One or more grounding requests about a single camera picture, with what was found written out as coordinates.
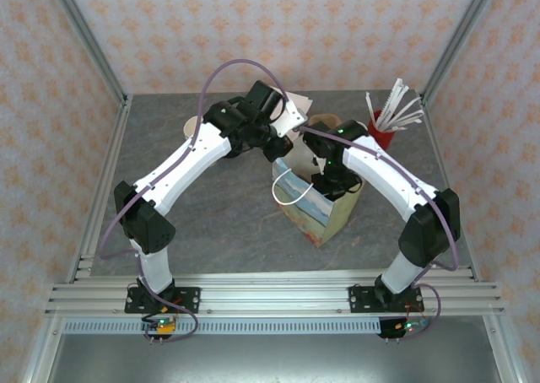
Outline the landscape print paper gift bag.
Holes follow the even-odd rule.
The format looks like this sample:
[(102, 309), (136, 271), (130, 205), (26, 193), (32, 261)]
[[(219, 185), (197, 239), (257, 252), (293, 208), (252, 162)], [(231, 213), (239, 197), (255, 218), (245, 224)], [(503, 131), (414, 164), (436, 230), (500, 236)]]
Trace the landscape print paper gift bag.
[(296, 146), (272, 168), (271, 193), (289, 219), (319, 247), (348, 222), (364, 188), (357, 175), (341, 183), (327, 181), (313, 153)]

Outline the white napkin stack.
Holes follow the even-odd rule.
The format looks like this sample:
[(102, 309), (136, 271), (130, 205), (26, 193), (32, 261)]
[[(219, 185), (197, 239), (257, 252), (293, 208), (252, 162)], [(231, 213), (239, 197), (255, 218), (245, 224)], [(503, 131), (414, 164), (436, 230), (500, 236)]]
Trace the white napkin stack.
[[(302, 110), (304, 113), (307, 113), (313, 103), (313, 100), (308, 98), (307, 96), (301, 95), (301, 94), (295, 94), (291, 92), (286, 93), (289, 100), (292, 100), (294, 105)], [(278, 104), (273, 110), (273, 113), (271, 115), (272, 118), (275, 118), (278, 116), (278, 114), (282, 111), (283, 108), (283, 99), (281, 97), (278, 97)]]

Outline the red plastic cup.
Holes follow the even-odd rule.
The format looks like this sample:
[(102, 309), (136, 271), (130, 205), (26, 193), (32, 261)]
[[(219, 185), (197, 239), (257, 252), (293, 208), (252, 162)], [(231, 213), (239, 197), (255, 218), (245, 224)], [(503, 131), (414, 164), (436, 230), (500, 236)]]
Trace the red plastic cup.
[(370, 119), (369, 123), (368, 123), (368, 132), (369, 132), (369, 135), (371, 135), (375, 140), (376, 142), (379, 144), (379, 146), (387, 151), (391, 142), (392, 142), (392, 139), (394, 138), (395, 136), (395, 133), (394, 132), (381, 132), (379, 130), (377, 130), (375, 128), (375, 124), (374, 124), (374, 121), (372, 119)]

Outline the wide aluminium base beam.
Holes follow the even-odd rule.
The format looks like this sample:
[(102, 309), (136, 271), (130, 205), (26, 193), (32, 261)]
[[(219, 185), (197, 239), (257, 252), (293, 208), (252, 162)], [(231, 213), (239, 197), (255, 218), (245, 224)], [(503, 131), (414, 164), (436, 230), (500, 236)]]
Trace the wide aluminium base beam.
[[(202, 317), (345, 316), (348, 288), (371, 285), (380, 270), (252, 272), (177, 275), (181, 287), (199, 287)], [(81, 272), (73, 283), (53, 286), (46, 313), (58, 316), (119, 316), (129, 277), (96, 277)], [(494, 282), (474, 280), (468, 268), (429, 271), (423, 278), (425, 315), (504, 314), (509, 305)]]

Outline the grey metal shelf panel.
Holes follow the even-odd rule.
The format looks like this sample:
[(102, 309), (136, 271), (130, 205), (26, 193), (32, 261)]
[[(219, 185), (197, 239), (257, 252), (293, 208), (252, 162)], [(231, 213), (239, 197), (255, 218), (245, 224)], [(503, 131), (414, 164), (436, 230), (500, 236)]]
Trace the grey metal shelf panel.
[(31, 383), (513, 383), (481, 329), (384, 343), (371, 335), (220, 336), (151, 345), (63, 335)]

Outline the aluminium frame post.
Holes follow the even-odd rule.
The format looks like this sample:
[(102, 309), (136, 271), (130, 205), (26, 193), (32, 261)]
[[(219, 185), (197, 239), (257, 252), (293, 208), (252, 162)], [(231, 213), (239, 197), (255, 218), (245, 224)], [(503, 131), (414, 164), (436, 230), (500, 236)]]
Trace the aluminium frame post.
[(434, 99), (436, 91), (450, 71), (453, 62), (456, 60), (468, 36), (472, 33), (489, 1), (471, 0), (466, 7), (439, 61), (435, 64), (434, 71), (429, 76), (424, 89), (419, 93), (423, 107), (427, 108)]
[(89, 53), (89, 56), (97, 67), (101, 77), (105, 81), (106, 87), (114, 98), (124, 105), (127, 100), (127, 94), (123, 90), (117, 76), (113, 72), (105, 53), (100, 47), (99, 42), (96, 40), (94, 33), (90, 28), (89, 22), (84, 17), (84, 14), (81, 11), (81, 8), (78, 6), (76, 0), (58, 0), (58, 2), (62, 6), (68, 20), (74, 27), (86, 51)]

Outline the aluminium frame leg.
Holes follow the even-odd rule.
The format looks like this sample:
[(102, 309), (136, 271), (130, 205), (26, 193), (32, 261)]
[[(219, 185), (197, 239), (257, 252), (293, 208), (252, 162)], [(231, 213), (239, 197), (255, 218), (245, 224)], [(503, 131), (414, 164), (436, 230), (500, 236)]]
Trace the aluminium frame leg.
[(509, 316), (483, 317), (501, 383), (529, 383), (520, 351), (519, 338)]
[(65, 318), (46, 318), (37, 335), (35, 346), (24, 372), (23, 383), (47, 383), (62, 338)]

